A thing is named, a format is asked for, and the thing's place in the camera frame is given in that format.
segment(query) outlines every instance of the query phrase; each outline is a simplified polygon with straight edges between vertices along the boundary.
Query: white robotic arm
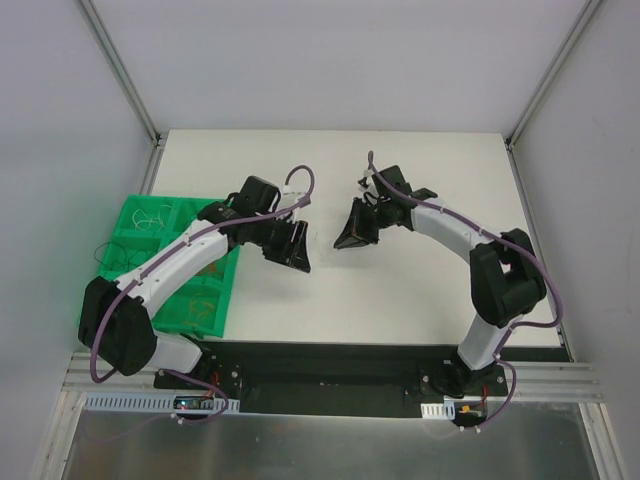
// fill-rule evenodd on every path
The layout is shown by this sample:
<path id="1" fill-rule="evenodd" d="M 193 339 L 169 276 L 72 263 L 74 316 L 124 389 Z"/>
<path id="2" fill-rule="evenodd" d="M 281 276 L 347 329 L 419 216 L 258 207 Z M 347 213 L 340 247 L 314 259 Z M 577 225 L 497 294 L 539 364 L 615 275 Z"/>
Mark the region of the white robotic arm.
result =
<path id="1" fill-rule="evenodd" d="M 291 203 L 287 192 L 257 177 L 249 177 L 231 204 L 213 202 L 198 213 L 187 230 L 143 265 L 114 282 L 97 277 L 85 290 L 79 340 L 92 349 L 91 373 L 98 377 L 99 355 L 114 370 L 132 375 L 145 366 L 190 372 L 199 364 L 202 350 L 195 339 L 157 332 L 151 323 L 165 301 L 187 280 L 238 245 L 253 243 L 267 260 L 310 272 L 306 253 L 307 223 L 294 221 L 299 208 L 310 203 L 309 191 L 292 205 L 275 211 L 280 200 Z"/>
<path id="2" fill-rule="evenodd" d="M 395 185 L 405 196 L 428 200 L 426 208 L 395 195 L 377 176 L 370 184 L 365 176 L 358 183 L 363 198 L 354 198 L 349 220 L 334 248 L 353 248 L 379 241 L 379 231 L 393 225 L 427 235 L 453 251 L 471 269 L 471 297 L 476 315 L 458 349 L 443 368 L 439 378 L 430 384 L 439 392 L 460 398 L 465 388 L 489 374 L 495 366 L 494 354 L 509 326 L 529 313 L 546 295 L 540 273 L 523 256 L 481 235 L 456 218 L 434 192 L 411 189 L 397 166 L 379 172 L 388 185 Z M 530 253 L 533 248 L 528 235 L 519 229 L 498 233 L 485 231 L 517 244 Z M 503 271 L 503 265 L 509 268 Z"/>
<path id="3" fill-rule="evenodd" d="M 439 198 L 433 198 L 430 203 L 444 206 Z M 442 211 L 417 206 L 411 211 L 411 224 L 416 232 L 433 238 L 448 248 L 467 264 L 469 253 L 478 245 L 489 243 L 487 237 L 480 235 L 460 220 Z M 494 361 L 493 352 L 506 334 L 509 326 L 522 318 L 513 317 L 507 325 L 499 328 L 485 321 L 476 313 L 464 340 L 458 347 L 458 355 L 472 371 L 482 370 Z"/>

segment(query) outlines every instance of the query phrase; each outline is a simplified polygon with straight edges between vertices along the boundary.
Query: purple cable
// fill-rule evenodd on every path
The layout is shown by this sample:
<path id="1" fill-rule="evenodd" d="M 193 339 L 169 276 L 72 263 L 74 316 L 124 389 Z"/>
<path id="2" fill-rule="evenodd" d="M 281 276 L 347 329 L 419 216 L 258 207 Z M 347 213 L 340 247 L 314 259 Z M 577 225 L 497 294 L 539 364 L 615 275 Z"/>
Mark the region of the purple cable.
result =
<path id="1" fill-rule="evenodd" d="M 265 220 L 271 220 L 273 218 L 277 218 L 277 217 L 280 217 L 282 215 L 286 215 L 287 213 L 293 212 L 297 208 L 302 208 L 304 206 L 309 205 L 311 203 L 311 194 L 313 193 L 313 190 L 315 189 L 315 185 L 316 185 L 316 178 L 315 178 L 315 175 L 313 173 L 313 170 L 311 170 L 311 168 L 309 168 L 306 165 L 298 165 L 297 167 L 293 168 L 293 170 L 291 170 L 289 172 L 289 174 L 287 175 L 287 178 L 285 180 L 285 185 L 289 185 L 289 181 L 291 180 L 291 177 L 293 176 L 293 174 L 295 174 L 299 170 L 305 170 L 309 174 L 310 182 L 309 182 L 309 188 L 307 190 L 307 193 L 305 193 L 302 196 L 302 198 L 300 198 L 300 200 L 298 200 L 295 204 L 291 205 L 290 207 L 283 208 L 282 210 L 278 210 L 277 212 L 268 213 L 266 215 L 261 215 L 261 216 L 256 216 L 256 217 L 248 217 L 248 218 L 240 218 L 240 219 L 236 219 L 236 220 L 229 220 L 229 221 L 226 221 L 226 222 L 221 222 L 221 223 L 218 223 L 217 225 L 211 225 L 210 227 L 203 228 L 199 232 L 196 232 L 191 237 L 189 237 L 189 243 L 191 243 L 194 240 L 197 240 L 198 238 L 202 237 L 203 235 L 206 235 L 207 233 L 214 232 L 214 231 L 216 231 L 216 230 L 218 230 L 220 228 L 231 227 L 231 226 L 234 226 L 234 225 L 243 225 L 243 224 L 246 224 L 246 223 L 262 222 L 262 221 L 265 221 Z M 146 277 L 148 277 L 151 274 L 151 272 L 153 272 L 156 268 L 158 268 L 160 265 L 162 265 L 164 262 L 166 262 L 170 257 L 175 255 L 177 252 L 179 252 L 182 248 L 184 248 L 186 246 L 187 246 L 187 244 L 185 242 L 181 242 L 181 243 L 175 245 L 173 248 L 171 248 L 167 252 L 165 252 L 163 255 L 160 256 L 160 258 L 155 260 L 151 265 L 149 265 L 149 267 L 147 267 L 140 274 L 140 280 L 143 280 Z M 102 383 L 102 382 L 108 380 L 116 372 L 116 369 L 114 368 L 111 371 L 109 371 L 106 375 L 104 375 L 103 377 L 99 377 L 98 376 L 97 366 L 96 366 L 97 361 L 98 361 L 98 350 L 100 349 L 100 343 L 102 342 L 102 337 L 104 335 L 104 332 L 105 332 L 105 330 L 107 328 L 107 325 L 108 325 L 109 321 L 111 320 L 111 316 L 113 315 L 113 312 L 118 307 L 120 302 L 122 302 L 124 297 L 127 296 L 129 294 L 129 292 L 131 292 L 131 290 L 133 290 L 133 288 L 136 285 L 139 285 L 138 282 L 136 280 L 132 280 L 129 283 L 129 285 L 127 285 L 116 296 L 116 298 L 113 300 L 113 302 L 111 302 L 111 305 L 109 305 L 109 307 L 107 308 L 107 310 L 105 311 L 105 313 L 104 313 L 104 315 L 102 317 L 102 320 L 100 321 L 100 325 L 98 326 L 98 330 L 96 332 L 96 336 L 95 336 L 95 338 L 93 340 L 93 345 L 91 347 L 91 356 L 89 357 L 89 373 L 91 375 L 91 379 L 95 383 Z"/>
<path id="2" fill-rule="evenodd" d="M 199 385 L 201 387 L 204 387 L 208 390 L 213 390 L 217 395 L 220 395 L 220 397 L 224 400 L 224 407 L 221 408 L 219 411 L 217 411 L 216 413 L 212 413 L 211 415 L 207 415 L 206 418 L 202 418 L 199 420 L 190 420 L 188 418 L 182 418 L 182 423 L 184 423 L 185 425 L 199 425 L 202 423 L 208 423 L 211 422 L 212 420 L 215 420 L 216 418 L 218 418 L 220 415 L 222 415 L 225 411 L 227 411 L 229 409 L 229 398 L 227 398 L 227 396 L 225 395 L 225 393 L 220 390 L 218 387 L 216 387 L 213 384 L 210 383 L 206 383 L 206 382 L 201 382 L 200 380 L 197 380 L 195 378 L 191 378 L 187 375 L 184 375 L 180 372 L 176 372 L 175 370 L 164 370 L 166 373 L 173 375 L 174 377 L 177 377 L 181 380 L 185 380 L 189 383 L 192 383 L 194 385 Z M 83 417 L 80 418 L 80 431 L 82 432 L 82 435 L 84 437 L 86 437 L 87 439 L 91 440 L 92 442 L 96 442 L 96 443 L 101 443 L 101 444 L 107 444 L 107 443 L 111 443 L 111 442 L 115 442 L 116 440 L 120 440 L 121 438 L 126 437 L 127 435 L 130 435 L 132 433 L 135 433 L 139 430 L 142 430 L 144 427 L 146 427 L 147 425 L 155 422 L 156 420 L 160 420 L 161 418 L 173 418 L 173 414 L 166 414 L 166 413 L 159 413 L 158 415 L 154 415 L 153 417 L 149 417 L 145 420 L 143 420 L 142 422 L 138 423 L 136 426 L 130 428 L 129 430 L 125 430 L 124 432 L 118 433 L 116 435 L 113 435 L 112 437 L 109 438 L 98 438 L 98 437 L 94 437 L 93 435 L 91 435 L 90 433 L 87 432 L 87 428 L 86 428 L 86 422 L 84 420 Z"/>
<path id="3" fill-rule="evenodd" d="M 515 243 L 512 243 L 512 242 L 510 242 L 508 240 L 505 240 L 505 239 L 503 239 L 501 237 L 498 237 L 497 235 L 494 235 L 491 232 L 487 232 L 480 225 L 475 223 L 473 220 L 465 217 L 464 215 L 462 215 L 462 214 L 460 214 L 458 212 L 455 212 L 455 211 L 453 211 L 453 210 L 451 210 L 449 208 L 446 208 L 446 207 L 442 207 L 441 205 L 435 205 L 433 203 L 425 202 L 423 200 L 418 200 L 417 198 L 413 198 L 413 197 L 410 197 L 409 195 L 406 195 L 406 194 L 402 193 L 400 190 L 396 189 L 395 187 L 393 187 L 393 185 L 391 185 L 389 182 L 387 182 L 382 175 L 380 175 L 380 172 L 376 169 L 375 165 L 373 164 L 373 151 L 369 151 L 368 162 L 369 162 L 369 169 L 371 169 L 371 171 L 376 176 L 376 178 L 378 180 L 380 180 L 380 182 L 385 187 L 387 187 L 387 189 L 389 189 L 389 191 L 392 192 L 394 195 L 397 195 L 398 197 L 400 197 L 400 198 L 402 198 L 404 200 L 408 200 L 408 201 L 413 202 L 413 203 L 415 203 L 417 205 L 420 205 L 422 207 L 430 208 L 432 210 L 441 211 L 442 213 L 445 213 L 445 214 L 449 215 L 450 217 L 453 217 L 456 220 L 464 223 L 466 226 L 468 226 L 471 229 L 475 230 L 480 235 L 483 235 L 483 236 L 485 236 L 485 237 L 487 237 L 487 238 L 489 238 L 489 239 L 491 239 L 493 241 L 498 242 L 499 244 L 503 245 L 505 248 L 510 248 L 511 250 L 514 250 L 514 251 L 518 252 L 520 255 L 525 257 L 527 260 L 529 260 L 529 262 L 531 262 L 533 264 L 533 266 L 536 268 L 536 270 L 538 270 L 538 272 L 540 272 L 540 275 L 542 275 L 542 278 L 544 278 L 544 281 L 546 282 L 547 286 L 549 287 L 549 291 L 551 292 L 551 296 L 553 297 L 553 302 L 555 303 L 555 306 L 556 306 L 556 318 L 552 322 L 549 322 L 549 323 L 537 323 L 537 322 L 528 322 L 528 321 L 514 322 L 513 324 L 511 324 L 511 326 L 509 326 L 509 328 L 505 332 L 504 336 L 500 340 L 500 343 L 498 343 L 498 346 L 496 347 L 495 351 L 493 352 L 493 357 L 495 358 L 496 363 L 498 363 L 498 364 L 500 364 L 500 365 L 502 365 L 504 367 L 507 367 L 509 370 L 511 370 L 512 380 L 511 380 L 511 389 L 509 390 L 509 393 L 507 394 L 507 398 L 505 398 L 505 401 L 502 403 L 502 405 L 500 405 L 500 408 L 498 408 L 498 410 L 496 410 L 496 412 L 493 415 L 491 415 L 491 417 L 489 417 L 487 420 L 485 420 L 482 423 L 483 425 L 486 425 L 488 422 L 492 422 L 509 405 L 509 403 L 511 402 L 511 399 L 513 398 L 513 395 L 515 393 L 516 384 L 517 384 L 516 369 L 509 362 L 505 362 L 504 360 L 500 359 L 500 351 L 502 350 L 502 348 L 507 343 L 507 340 L 509 340 L 509 337 L 513 333 L 513 330 L 515 328 L 517 328 L 517 327 L 554 328 L 554 327 L 557 327 L 558 325 L 560 325 L 560 322 L 562 321 L 562 318 L 564 317 L 564 304 L 562 302 L 562 298 L 560 297 L 560 292 L 558 291 L 558 288 L 556 287 L 555 283 L 553 282 L 553 280 L 549 276 L 549 273 L 544 268 L 544 265 L 542 265 L 542 263 L 531 252 L 525 250 L 524 248 L 522 248 L 519 245 L 516 245 Z"/>

